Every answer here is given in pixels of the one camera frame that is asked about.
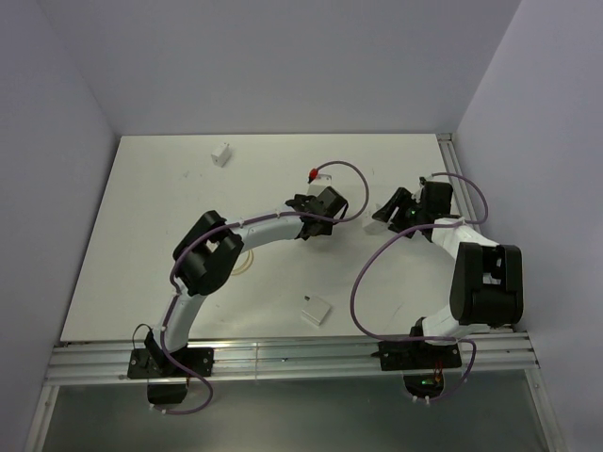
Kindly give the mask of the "white usb charger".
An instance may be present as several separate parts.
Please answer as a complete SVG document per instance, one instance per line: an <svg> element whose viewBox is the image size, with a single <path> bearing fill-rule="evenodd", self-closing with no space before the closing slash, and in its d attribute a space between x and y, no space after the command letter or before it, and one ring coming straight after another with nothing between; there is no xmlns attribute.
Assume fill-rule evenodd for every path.
<svg viewBox="0 0 603 452"><path fill-rule="evenodd" d="M317 296L306 296L301 309L301 317L316 327L320 327L329 313L332 305Z"/></svg>
<svg viewBox="0 0 603 452"><path fill-rule="evenodd" d="M215 166L223 168L232 156L232 149L229 143L222 142L212 153L211 159Z"/></svg>

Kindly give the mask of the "white cube socket adapter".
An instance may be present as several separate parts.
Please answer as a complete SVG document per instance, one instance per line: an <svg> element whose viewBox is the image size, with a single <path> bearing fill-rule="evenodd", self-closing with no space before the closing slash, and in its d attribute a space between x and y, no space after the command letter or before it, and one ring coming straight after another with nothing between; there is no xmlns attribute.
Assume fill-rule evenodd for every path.
<svg viewBox="0 0 603 452"><path fill-rule="evenodd" d="M365 212L362 228L366 234L380 234L387 229L390 215L379 203L372 203Z"/></svg>

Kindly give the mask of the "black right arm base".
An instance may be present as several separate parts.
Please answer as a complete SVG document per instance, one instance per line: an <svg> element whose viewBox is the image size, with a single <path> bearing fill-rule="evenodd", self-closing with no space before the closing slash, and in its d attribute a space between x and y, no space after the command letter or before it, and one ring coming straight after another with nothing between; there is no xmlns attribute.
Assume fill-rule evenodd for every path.
<svg viewBox="0 0 603 452"><path fill-rule="evenodd" d="M435 346L424 341L382 341L371 357L380 360L382 371L454 369L462 366L456 345Z"/></svg>

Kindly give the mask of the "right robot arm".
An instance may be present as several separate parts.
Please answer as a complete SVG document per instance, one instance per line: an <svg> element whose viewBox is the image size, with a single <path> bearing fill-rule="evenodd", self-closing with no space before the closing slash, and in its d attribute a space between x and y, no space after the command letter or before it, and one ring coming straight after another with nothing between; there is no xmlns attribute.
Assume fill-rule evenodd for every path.
<svg viewBox="0 0 603 452"><path fill-rule="evenodd" d="M417 338L408 356L420 367L439 357L440 345L514 325L524 311L521 250L486 238L473 228L475 220L453 214L453 194L451 183L421 178L416 193L398 188L370 217L395 234L421 233L454 261L448 304L410 332Z"/></svg>

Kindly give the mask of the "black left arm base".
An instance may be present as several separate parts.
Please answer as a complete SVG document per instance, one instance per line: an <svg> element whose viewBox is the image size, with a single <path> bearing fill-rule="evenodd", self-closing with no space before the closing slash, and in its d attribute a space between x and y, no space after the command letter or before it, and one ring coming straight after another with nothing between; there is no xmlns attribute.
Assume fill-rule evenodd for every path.
<svg viewBox="0 0 603 452"><path fill-rule="evenodd" d="M214 363L214 349L211 347L187 347L173 354L179 363L164 358L157 364L146 348L132 351L126 376L129 379L165 379L191 377L186 370L201 377L209 377Z"/></svg>

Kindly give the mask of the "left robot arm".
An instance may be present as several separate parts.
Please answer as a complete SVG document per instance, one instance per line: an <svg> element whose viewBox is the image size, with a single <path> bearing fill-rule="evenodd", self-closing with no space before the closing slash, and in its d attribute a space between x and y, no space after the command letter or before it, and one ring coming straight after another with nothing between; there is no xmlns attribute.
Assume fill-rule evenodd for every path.
<svg viewBox="0 0 603 452"><path fill-rule="evenodd" d="M159 325L145 339L150 366L162 376L180 371L197 313L206 298L228 281L240 254L277 241L330 235L348 206L327 186L316 196L297 194L255 218L230 221L215 210L204 213L172 254L170 282L175 294Z"/></svg>

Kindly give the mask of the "aluminium right rail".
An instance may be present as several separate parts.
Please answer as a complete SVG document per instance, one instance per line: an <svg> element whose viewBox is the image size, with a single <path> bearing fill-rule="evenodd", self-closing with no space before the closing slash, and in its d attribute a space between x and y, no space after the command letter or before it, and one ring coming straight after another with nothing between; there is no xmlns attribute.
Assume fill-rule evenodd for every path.
<svg viewBox="0 0 603 452"><path fill-rule="evenodd" d="M445 172L461 175L462 171L455 152L452 134L437 134L436 140L446 168ZM452 177L449 181L454 189L453 198L456 202L459 214L467 220L477 220L479 217L476 214L471 199L471 195L474 194L476 190L462 179Z"/></svg>

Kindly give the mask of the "aluminium rail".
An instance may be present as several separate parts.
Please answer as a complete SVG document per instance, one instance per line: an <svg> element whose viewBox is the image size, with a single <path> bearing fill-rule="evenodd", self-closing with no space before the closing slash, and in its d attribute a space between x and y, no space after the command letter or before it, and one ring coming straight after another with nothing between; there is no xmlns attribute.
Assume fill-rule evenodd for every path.
<svg viewBox="0 0 603 452"><path fill-rule="evenodd" d="M445 172L461 175L462 171L455 152L452 134L437 134L436 140L446 168ZM476 190L462 179L452 177L449 181L454 189L453 198L456 202L459 214L467 220L477 220L479 217L476 214L471 199L471 195L474 194Z"/></svg>
<svg viewBox="0 0 603 452"><path fill-rule="evenodd" d="M537 369L525 332L502 331L470 337L477 345L474 372ZM320 379L385 376L372 354L377 342L365 336L197 341L214 349L209 381ZM127 342L67 345L53 350L45 386L114 383L180 383L182 378L130 379L132 345Z"/></svg>

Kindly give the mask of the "aluminium front rail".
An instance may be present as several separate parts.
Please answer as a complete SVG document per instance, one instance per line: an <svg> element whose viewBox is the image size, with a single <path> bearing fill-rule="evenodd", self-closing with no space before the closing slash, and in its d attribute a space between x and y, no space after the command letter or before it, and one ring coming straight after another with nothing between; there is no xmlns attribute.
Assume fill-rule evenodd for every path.
<svg viewBox="0 0 603 452"><path fill-rule="evenodd" d="M525 332L502 331L470 337L477 345L474 372L537 369ZM214 349L209 381L320 379L385 376L372 354L377 342L365 336L197 341ZM182 378L130 379L132 345L127 342L67 345L53 350L45 386L114 383L180 383Z"/></svg>

